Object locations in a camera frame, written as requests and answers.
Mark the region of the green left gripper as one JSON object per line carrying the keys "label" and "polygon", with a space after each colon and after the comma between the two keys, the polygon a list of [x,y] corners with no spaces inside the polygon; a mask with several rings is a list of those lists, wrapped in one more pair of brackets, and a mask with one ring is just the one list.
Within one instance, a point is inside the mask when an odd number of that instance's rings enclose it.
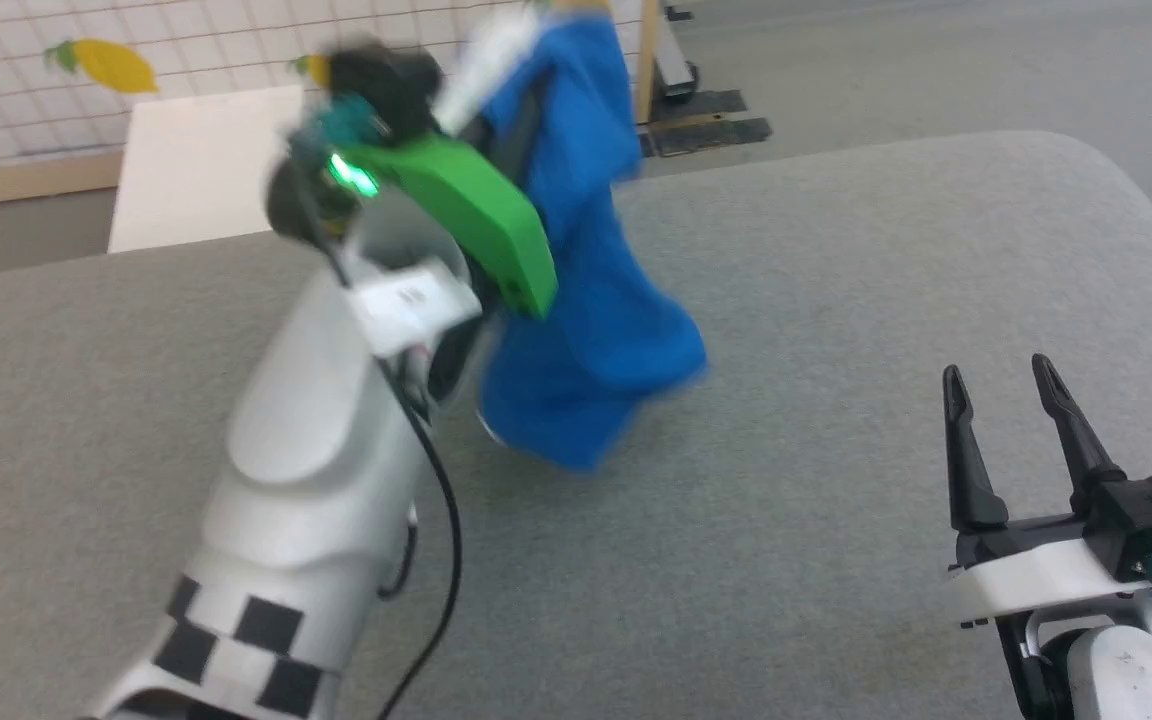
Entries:
{"label": "green left gripper", "polygon": [[365,199],[402,191],[480,265],[513,310],[545,318],[556,300],[556,265],[539,211],[522,192],[543,111],[543,97],[524,97],[502,126],[480,109],[486,158],[465,142],[425,135],[393,147],[333,149],[332,177]]}

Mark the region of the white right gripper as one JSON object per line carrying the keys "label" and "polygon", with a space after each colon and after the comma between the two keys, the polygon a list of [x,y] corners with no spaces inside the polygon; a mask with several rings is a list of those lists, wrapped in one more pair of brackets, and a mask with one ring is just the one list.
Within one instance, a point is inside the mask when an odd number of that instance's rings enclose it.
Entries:
{"label": "white right gripper", "polygon": [[[1126,480],[1126,471],[1102,447],[1049,357],[1033,354],[1030,367],[1043,410],[1059,433],[1071,480],[1071,510],[1089,516],[1096,488]],[[958,532],[942,589],[947,623],[1074,609],[1082,602],[1147,591],[1144,579],[1112,578],[1082,537],[1084,521],[1068,511],[1009,523],[1009,509],[993,492],[973,433],[972,397],[958,366],[945,367],[942,393],[948,510],[952,529]]]}

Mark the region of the blue shorts white waistband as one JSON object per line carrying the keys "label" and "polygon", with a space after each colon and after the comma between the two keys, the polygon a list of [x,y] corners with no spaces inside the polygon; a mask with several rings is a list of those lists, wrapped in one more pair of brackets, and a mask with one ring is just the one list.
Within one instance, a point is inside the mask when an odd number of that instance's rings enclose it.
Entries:
{"label": "blue shorts white waistband", "polygon": [[548,91],[524,192],[547,228],[556,300],[543,319],[505,314],[479,386],[479,419],[495,441],[590,471],[647,402],[707,369],[684,306],[634,256],[613,188],[641,168],[626,60],[611,14],[553,9],[535,50],[483,109],[515,128],[535,79]]}

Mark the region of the metal partition foot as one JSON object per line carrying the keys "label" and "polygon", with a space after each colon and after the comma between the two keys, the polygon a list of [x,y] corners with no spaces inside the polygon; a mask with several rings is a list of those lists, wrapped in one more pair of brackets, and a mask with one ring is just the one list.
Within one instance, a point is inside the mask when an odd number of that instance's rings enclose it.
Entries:
{"label": "metal partition foot", "polygon": [[692,13],[679,9],[675,3],[659,0],[658,14],[653,46],[657,99],[664,105],[684,105],[690,103],[699,90],[699,70],[685,59],[673,24],[691,20]]}

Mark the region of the black floor mat piece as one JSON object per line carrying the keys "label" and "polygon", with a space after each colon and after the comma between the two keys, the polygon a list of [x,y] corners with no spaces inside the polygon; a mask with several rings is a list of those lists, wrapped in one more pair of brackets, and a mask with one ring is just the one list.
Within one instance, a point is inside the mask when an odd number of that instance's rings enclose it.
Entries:
{"label": "black floor mat piece", "polygon": [[707,122],[685,126],[652,126],[637,137],[644,158],[676,158],[712,149],[765,142],[772,135],[773,129],[765,118],[708,118]]}

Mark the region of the grey fabric sofa cushion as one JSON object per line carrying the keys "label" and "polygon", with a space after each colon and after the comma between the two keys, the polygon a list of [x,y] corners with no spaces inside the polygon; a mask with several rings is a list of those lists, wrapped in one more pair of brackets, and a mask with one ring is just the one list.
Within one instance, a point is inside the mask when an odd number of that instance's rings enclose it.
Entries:
{"label": "grey fabric sofa cushion", "polygon": [[[394,720],[1018,720],[943,614],[941,373],[1016,518],[1068,509],[1030,356],[1152,473],[1152,204],[992,132],[645,179],[641,263],[708,347],[594,477],[440,420],[465,570]],[[319,260],[248,237],[0,273],[0,720],[76,720],[152,637],[232,410]]]}

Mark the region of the white box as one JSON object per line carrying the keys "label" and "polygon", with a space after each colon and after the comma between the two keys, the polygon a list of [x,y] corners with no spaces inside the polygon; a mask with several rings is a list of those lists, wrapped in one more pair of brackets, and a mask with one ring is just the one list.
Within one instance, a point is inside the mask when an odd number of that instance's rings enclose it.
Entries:
{"label": "white box", "polygon": [[303,109],[296,85],[137,105],[108,252],[270,232],[266,187]]}

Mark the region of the lemon print partition screen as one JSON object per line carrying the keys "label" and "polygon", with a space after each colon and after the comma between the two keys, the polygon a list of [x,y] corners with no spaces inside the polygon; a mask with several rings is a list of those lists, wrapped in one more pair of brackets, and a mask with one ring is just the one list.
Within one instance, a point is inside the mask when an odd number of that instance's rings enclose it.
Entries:
{"label": "lemon print partition screen", "polygon": [[553,9],[616,28],[635,118],[652,82],[659,0],[0,0],[0,200],[118,187],[132,109],[179,97],[326,88],[326,56],[381,41],[442,67],[435,122],[467,126]]}

